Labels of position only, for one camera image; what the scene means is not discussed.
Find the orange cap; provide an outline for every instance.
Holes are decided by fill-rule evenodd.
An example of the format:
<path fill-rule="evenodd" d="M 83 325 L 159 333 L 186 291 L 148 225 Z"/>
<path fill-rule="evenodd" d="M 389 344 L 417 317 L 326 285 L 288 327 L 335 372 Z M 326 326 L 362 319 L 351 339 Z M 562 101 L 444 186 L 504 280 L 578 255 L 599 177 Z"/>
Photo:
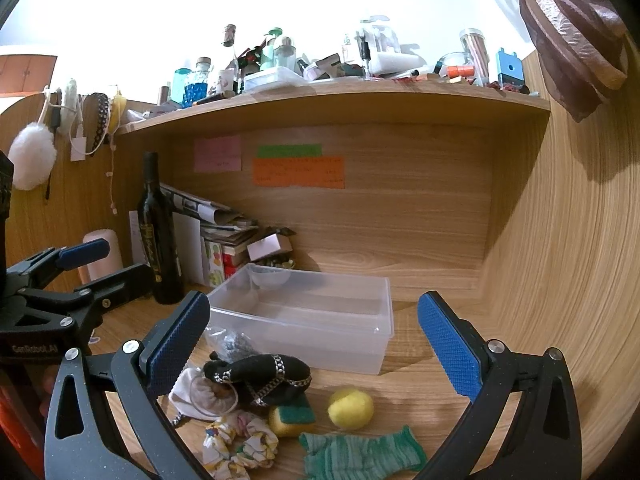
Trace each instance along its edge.
<path fill-rule="evenodd" d="M 447 66 L 447 75 L 450 78 L 458 76 L 471 77 L 476 75 L 476 68 L 473 65 Z"/>

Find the silver bolt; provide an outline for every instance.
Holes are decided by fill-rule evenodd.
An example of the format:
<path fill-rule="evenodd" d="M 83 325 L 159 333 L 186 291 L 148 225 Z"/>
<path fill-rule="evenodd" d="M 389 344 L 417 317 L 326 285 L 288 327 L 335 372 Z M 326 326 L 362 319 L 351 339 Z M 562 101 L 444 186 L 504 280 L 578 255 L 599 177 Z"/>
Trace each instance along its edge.
<path fill-rule="evenodd" d="M 135 352 L 138 348 L 140 348 L 140 343 L 135 339 L 127 341 L 126 343 L 124 343 L 124 345 L 122 345 L 122 351 L 125 354 L 133 354 L 133 352 Z"/>
<path fill-rule="evenodd" d="M 491 339 L 491 341 L 489 341 L 489 350 L 494 354 L 501 354 L 504 352 L 504 343 L 497 339 Z"/>
<path fill-rule="evenodd" d="M 546 352 L 549 354 L 549 357 L 551 357 L 554 361 L 561 361 L 562 358 L 564 357 L 562 355 L 562 352 L 554 347 L 547 349 Z"/>
<path fill-rule="evenodd" d="M 70 348 L 65 352 L 65 359 L 67 361 L 73 361 L 76 357 L 78 357 L 79 353 L 80 351 L 77 348 Z"/>

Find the clear plastic bag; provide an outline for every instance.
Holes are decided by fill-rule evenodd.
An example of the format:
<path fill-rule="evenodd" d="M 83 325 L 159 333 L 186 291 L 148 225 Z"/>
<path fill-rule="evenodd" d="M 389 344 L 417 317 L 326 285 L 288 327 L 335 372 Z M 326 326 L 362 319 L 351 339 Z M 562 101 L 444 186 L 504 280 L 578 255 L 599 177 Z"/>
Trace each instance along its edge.
<path fill-rule="evenodd" d="M 204 335 L 209 346 L 218 354 L 218 358 L 227 363 L 260 355 L 251 339 L 243 333 L 232 332 L 219 326 L 207 326 Z"/>

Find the orange sticky note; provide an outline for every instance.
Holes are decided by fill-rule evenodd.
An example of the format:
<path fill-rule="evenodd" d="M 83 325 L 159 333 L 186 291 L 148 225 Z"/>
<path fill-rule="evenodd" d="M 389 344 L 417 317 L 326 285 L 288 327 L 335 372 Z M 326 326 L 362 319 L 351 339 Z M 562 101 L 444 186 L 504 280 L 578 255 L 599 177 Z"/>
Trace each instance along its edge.
<path fill-rule="evenodd" d="M 254 184 L 344 189 L 344 157 L 254 158 Z"/>

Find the dark glass bottle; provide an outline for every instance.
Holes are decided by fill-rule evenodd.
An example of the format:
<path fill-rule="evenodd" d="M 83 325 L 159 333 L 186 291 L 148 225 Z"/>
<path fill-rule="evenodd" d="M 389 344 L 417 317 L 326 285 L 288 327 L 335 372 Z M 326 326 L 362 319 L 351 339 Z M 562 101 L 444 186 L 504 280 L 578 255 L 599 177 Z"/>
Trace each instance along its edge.
<path fill-rule="evenodd" d="M 154 298 L 158 303 L 177 303 L 184 297 L 182 271 L 175 245 L 174 219 L 160 189 L 158 154 L 145 152 L 145 192 L 138 203 L 138 222 L 146 259 L 155 274 Z"/>

